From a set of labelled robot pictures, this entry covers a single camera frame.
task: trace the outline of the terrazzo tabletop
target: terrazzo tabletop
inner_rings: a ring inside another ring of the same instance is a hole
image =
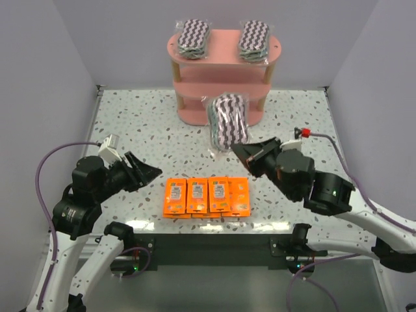
[[[207,127],[183,123],[176,113],[173,90],[104,91],[91,140],[101,142],[107,135],[120,136],[120,154],[132,151],[163,174],[151,185],[134,193],[120,192],[102,204],[103,214],[93,233],[102,233],[112,221],[126,223],[135,233],[291,233],[295,223],[325,229],[352,230],[355,225],[334,217],[320,216],[286,200],[265,177],[250,177],[238,158],[213,158],[209,151]],[[250,127],[251,142],[272,137],[292,138],[295,127],[336,138],[335,128],[323,91],[271,91],[262,121]],[[341,164],[327,140],[304,139],[302,152],[315,159],[317,170],[343,178]],[[95,147],[87,155],[97,155]],[[247,218],[167,219],[162,218],[166,179],[169,177],[249,177],[251,216]]]

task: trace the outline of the orange box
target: orange box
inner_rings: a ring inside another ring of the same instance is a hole
[[[187,180],[187,213],[208,212],[208,179],[192,177]]]
[[[184,214],[187,208],[187,180],[168,179],[164,193],[163,213]]]
[[[250,192],[246,177],[229,177],[231,211],[222,216],[250,216]]]
[[[248,193],[248,178],[246,177],[229,177],[228,185],[231,185],[230,192]]]
[[[209,211],[224,213],[231,211],[227,177],[209,177]]]
[[[190,219],[190,214],[188,214],[188,213],[185,213],[185,214],[180,214],[180,213],[176,213],[176,214],[163,213],[163,218]]]
[[[221,218],[221,213],[193,213],[193,218]]]

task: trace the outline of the shelf post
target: shelf post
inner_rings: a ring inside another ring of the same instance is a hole
[[[262,97],[259,102],[257,103],[257,110],[258,111],[263,111],[265,109],[265,103],[266,103],[266,97]]]
[[[183,101],[183,97],[181,97],[178,93],[176,93],[176,101],[178,110],[185,108],[185,102]]]
[[[172,65],[172,73],[174,74],[174,81],[176,83],[181,82],[181,69],[179,68],[179,64],[174,60],[170,60],[170,64]]]
[[[265,71],[265,77],[263,78],[263,82],[269,84],[272,80],[272,75],[274,71],[274,66],[276,65],[276,62],[266,67]]]

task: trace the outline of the plastic bag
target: plastic bag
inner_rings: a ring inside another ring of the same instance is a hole
[[[239,57],[249,63],[262,62],[268,65],[272,26],[262,21],[241,22],[242,31],[238,43]]]
[[[211,24],[200,19],[176,21],[176,53],[184,59],[198,60],[207,57]]]
[[[231,151],[232,144],[248,143],[248,96],[225,93],[210,99],[206,105],[211,154]]]

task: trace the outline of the pink wooden shelf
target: pink wooden shelf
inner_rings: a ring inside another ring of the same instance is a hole
[[[279,40],[270,36],[268,62],[256,64],[240,59],[238,42],[241,31],[213,29],[207,43],[207,57],[187,60],[177,54],[177,38],[168,42],[177,98],[177,113],[190,125],[206,125],[202,97],[213,98],[224,92],[248,94],[248,124],[260,122],[274,66],[281,53]]]
[[[263,82],[261,68],[212,68],[189,66],[181,70],[181,82],[174,81],[175,91],[184,98],[213,98],[224,92],[248,94],[250,100],[265,97],[270,83]]]
[[[178,109],[179,118],[189,125],[207,125],[208,117],[201,100],[184,99],[185,108]],[[256,125],[263,117],[264,111],[257,110],[257,101],[250,102],[248,111],[248,125]]]
[[[168,52],[172,60],[183,65],[221,65],[221,66],[255,66],[264,67],[266,64],[248,64],[239,57],[237,44],[241,31],[235,29],[213,29],[208,39],[207,58],[201,60],[187,60],[177,54],[177,38],[175,34],[168,41]],[[279,40],[270,36],[270,50],[268,64],[274,63],[281,53]]]

